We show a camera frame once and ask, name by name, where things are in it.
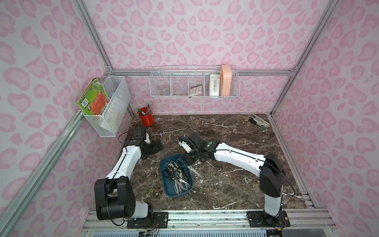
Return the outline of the small black scissors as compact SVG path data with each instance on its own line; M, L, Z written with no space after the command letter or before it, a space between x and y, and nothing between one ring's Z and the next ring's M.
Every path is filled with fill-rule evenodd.
M184 178L184 173L181 170L167 168L166 171L168 172L169 177L171 177L172 179L174 179L174 178L183 179Z

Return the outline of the beige kitchen scissors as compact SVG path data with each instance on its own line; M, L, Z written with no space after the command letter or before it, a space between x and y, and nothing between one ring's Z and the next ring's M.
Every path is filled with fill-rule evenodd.
M178 191L187 190L190 187L190 184L183 179L174 178L174 183L174 186Z

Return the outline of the blue handled scissors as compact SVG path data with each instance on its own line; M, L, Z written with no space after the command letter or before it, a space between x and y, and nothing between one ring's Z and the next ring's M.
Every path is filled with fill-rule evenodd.
M193 172L195 175L197 175L198 177L202 178L202 176L194 169L192 168L191 166L189 166L185 160L179 158L177 159L177 164L179 167L183 167L183 168L188 168L191 172Z

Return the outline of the pink handled scissors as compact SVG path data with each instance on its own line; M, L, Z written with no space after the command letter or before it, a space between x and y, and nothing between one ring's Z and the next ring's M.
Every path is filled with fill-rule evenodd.
M176 194L181 194L190 188L190 184L183 179L175 180L174 190Z

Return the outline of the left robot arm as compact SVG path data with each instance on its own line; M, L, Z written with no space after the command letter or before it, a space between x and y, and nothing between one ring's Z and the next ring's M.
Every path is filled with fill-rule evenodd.
M95 207L98 220L118 218L153 220L152 208L136 200L131 176L139 160L145 160L163 150L159 140L152 140L144 127L133 130L133 136L124 143L114 168L94 184Z

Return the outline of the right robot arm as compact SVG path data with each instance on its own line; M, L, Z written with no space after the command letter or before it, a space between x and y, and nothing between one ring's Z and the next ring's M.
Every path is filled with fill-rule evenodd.
M198 160L215 160L242 168L259 178L260 190L265 196L264 214L277 218L282 210L282 191L286 173L273 153L258 155L227 145L219 140L206 141L196 133L182 136L178 145L184 150L189 165Z

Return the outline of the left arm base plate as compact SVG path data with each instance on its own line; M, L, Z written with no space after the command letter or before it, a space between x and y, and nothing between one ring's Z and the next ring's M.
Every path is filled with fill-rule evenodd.
M127 221L127 229L152 229L160 228L166 229L168 226L169 213L168 212L153 212L145 218L132 218Z

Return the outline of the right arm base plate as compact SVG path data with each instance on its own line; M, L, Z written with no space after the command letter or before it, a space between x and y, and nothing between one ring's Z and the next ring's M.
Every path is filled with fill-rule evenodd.
M251 228L275 227L283 229L291 227L289 217L284 210L281 210L277 217L272 217L263 210L248 211L246 217Z

